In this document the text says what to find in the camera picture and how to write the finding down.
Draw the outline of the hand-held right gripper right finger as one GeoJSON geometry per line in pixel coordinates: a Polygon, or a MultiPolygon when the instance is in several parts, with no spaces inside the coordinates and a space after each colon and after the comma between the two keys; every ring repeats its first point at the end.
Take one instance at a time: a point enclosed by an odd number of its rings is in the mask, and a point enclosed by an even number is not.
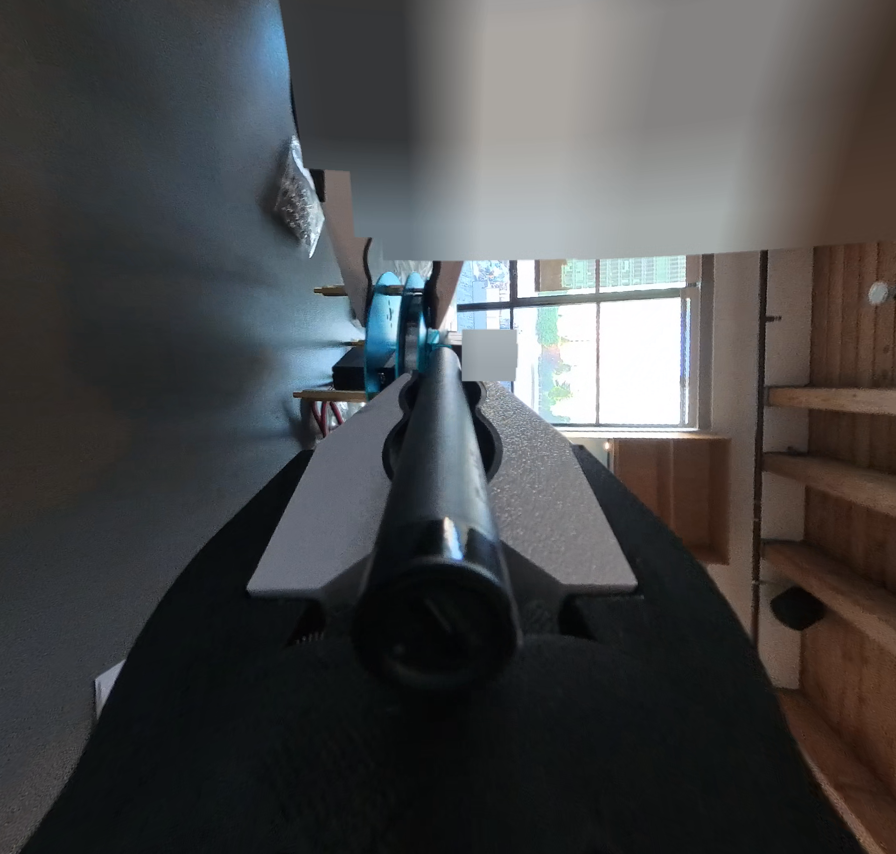
{"type": "Polygon", "coordinates": [[[489,494],[517,600],[629,594],[637,579],[573,447],[497,382],[475,382],[496,445],[489,494]]]}

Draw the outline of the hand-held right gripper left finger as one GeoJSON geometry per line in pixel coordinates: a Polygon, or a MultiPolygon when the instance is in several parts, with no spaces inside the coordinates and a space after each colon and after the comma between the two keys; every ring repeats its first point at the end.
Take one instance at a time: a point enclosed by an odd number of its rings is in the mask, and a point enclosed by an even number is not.
{"type": "Polygon", "coordinates": [[[383,448],[404,374],[319,442],[254,574],[256,598],[356,600],[391,481],[383,448]]]}

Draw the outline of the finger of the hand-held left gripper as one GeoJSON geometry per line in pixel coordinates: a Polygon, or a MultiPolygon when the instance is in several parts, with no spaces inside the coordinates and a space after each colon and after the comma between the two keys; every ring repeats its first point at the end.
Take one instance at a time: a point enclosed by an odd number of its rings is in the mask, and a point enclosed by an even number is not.
{"type": "Polygon", "coordinates": [[[452,304],[463,261],[434,261],[428,279],[428,327],[442,330],[452,304]]]}
{"type": "Polygon", "coordinates": [[[374,284],[368,265],[373,239],[355,233],[350,172],[312,169],[310,174],[346,295],[359,323],[366,323],[374,284]]]}

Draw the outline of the blue toy robot arm base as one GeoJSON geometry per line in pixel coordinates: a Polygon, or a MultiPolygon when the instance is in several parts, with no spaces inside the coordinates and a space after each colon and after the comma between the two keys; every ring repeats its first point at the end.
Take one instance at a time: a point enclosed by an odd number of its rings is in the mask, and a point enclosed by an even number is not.
{"type": "Polygon", "coordinates": [[[305,389],[295,400],[363,403],[375,398],[402,374],[424,372],[439,347],[462,353],[462,340],[435,326],[438,270],[429,279],[411,273],[404,282],[392,272],[381,275],[368,298],[361,353],[361,385],[352,389],[305,389]]]}

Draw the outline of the grey desk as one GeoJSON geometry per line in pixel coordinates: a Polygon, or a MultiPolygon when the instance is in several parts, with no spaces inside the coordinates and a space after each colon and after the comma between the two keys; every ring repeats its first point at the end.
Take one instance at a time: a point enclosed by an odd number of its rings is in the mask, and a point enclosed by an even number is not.
{"type": "Polygon", "coordinates": [[[1,0],[2,852],[82,753],[94,679],[298,451],[353,337],[274,213],[280,0],[1,0]]]}

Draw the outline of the bag of metal screws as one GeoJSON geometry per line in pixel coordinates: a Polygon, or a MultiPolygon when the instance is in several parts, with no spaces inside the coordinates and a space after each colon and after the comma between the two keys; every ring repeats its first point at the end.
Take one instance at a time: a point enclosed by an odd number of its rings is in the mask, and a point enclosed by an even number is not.
{"type": "Polygon", "coordinates": [[[322,238],[325,212],[315,185],[315,177],[305,165],[297,132],[280,154],[273,214],[296,239],[299,249],[312,258],[322,238]]]}

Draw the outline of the wooden shelf unit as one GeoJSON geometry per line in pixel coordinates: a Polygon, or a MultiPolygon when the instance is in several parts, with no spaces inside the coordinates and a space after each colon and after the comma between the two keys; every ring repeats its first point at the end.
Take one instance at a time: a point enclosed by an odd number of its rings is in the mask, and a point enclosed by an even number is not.
{"type": "Polygon", "coordinates": [[[615,476],[699,561],[729,561],[731,441],[694,431],[619,433],[606,443],[615,476]]]}

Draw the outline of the black ceiling speaker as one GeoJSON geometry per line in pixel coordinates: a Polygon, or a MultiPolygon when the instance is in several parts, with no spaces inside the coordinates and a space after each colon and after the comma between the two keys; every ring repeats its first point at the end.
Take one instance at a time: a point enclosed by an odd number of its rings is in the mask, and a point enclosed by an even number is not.
{"type": "Polygon", "coordinates": [[[825,604],[799,586],[790,586],[769,601],[770,611],[779,624],[802,633],[824,619],[825,604]]]}

